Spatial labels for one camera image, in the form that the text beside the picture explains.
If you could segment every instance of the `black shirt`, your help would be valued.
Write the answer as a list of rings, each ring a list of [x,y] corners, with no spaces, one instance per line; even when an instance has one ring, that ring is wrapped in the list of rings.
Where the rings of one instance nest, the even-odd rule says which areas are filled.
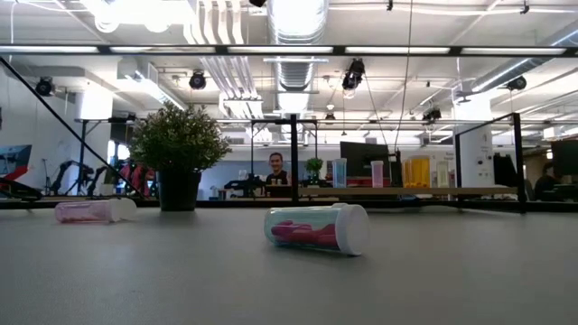
[[[269,176],[267,176],[266,183],[267,183],[267,185],[272,185],[272,184],[278,185],[277,180],[281,180],[281,185],[289,185],[289,182],[287,181],[287,172],[286,171],[281,171],[277,175],[269,174]]]
[[[546,190],[553,190],[554,186],[560,184],[554,177],[549,175],[544,175],[538,179],[536,186],[534,188],[534,195],[536,200],[551,200],[547,194],[544,194]]]

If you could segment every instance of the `yellow container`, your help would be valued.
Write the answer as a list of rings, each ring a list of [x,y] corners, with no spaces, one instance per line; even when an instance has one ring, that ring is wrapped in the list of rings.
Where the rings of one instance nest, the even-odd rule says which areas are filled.
[[[430,157],[415,156],[404,161],[404,187],[430,187]]]

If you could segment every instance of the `person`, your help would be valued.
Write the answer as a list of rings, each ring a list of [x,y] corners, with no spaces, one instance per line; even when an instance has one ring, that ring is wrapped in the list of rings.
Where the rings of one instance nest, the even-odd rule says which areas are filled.
[[[283,155],[280,153],[271,153],[269,156],[269,166],[273,173],[269,174],[266,179],[267,185],[289,185],[289,174],[283,170]]]
[[[549,196],[545,192],[548,190],[553,190],[554,186],[557,184],[560,184],[560,181],[557,180],[554,175],[554,164],[548,162],[544,165],[544,168],[542,169],[542,177],[538,179],[534,188],[534,195],[536,196],[536,200],[551,200],[552,196]]]

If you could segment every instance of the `green leaves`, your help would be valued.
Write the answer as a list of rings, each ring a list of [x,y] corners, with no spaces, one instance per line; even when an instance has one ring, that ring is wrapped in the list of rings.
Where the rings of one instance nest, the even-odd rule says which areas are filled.
[[[157,171],[203,171],[230,153],[217,122],[202,109],[180,110],[173,103],[139,121],[131,156]]]
[[[311,158],[305,163],[305,170],[308,172],[319,172],[323,167],[323,160],[319,158]]]

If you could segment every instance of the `gray table surface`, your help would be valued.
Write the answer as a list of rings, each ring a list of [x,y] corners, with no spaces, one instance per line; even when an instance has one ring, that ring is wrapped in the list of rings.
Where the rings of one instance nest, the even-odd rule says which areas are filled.
[[[115,225],[0,210],[0,324],[577,324],[578,218],[371,214],[361,257],[283,249],[263,209]]]

